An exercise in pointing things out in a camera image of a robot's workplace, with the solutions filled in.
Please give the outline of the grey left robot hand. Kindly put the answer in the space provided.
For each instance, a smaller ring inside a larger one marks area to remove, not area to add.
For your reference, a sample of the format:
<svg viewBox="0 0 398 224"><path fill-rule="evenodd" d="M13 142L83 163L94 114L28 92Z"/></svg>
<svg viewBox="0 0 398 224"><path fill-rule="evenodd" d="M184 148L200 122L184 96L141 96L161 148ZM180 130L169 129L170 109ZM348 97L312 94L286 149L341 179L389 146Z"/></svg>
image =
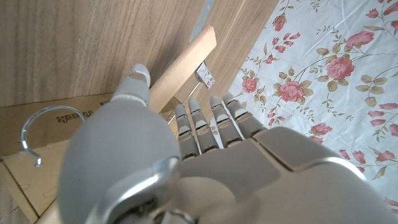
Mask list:
<svg viewBox="0 0 398 224"><path fill-rule="evenodd" d="M178 132L149 110L135 64L71 138L58 185L62 223L396 223L365 176L289 128L267 129L229 93L195 100Z"/></svg>

